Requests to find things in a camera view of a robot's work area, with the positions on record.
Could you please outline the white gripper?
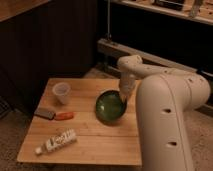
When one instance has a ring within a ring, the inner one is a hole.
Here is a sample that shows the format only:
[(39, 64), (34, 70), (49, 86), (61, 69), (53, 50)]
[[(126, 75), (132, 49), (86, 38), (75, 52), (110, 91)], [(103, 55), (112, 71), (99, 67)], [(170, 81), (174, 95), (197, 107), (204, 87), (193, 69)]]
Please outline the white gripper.
[(133, 75), (122, 75), (119, 82), (120, 98), (122, 102), (128, 101), (128, 96), (135, 88), (135, 77)]

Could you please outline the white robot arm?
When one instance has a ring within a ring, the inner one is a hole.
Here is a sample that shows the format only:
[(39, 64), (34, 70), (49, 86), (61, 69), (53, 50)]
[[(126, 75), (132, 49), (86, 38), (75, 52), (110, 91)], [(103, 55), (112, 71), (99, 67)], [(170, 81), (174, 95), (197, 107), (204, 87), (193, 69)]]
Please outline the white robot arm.
[(136, 95), (142, 171), (195, 171), (184, 112), (203, 106), (210, 96), (203, 76), (145, 64), (138, 55), (121, 57), (120, 96)]

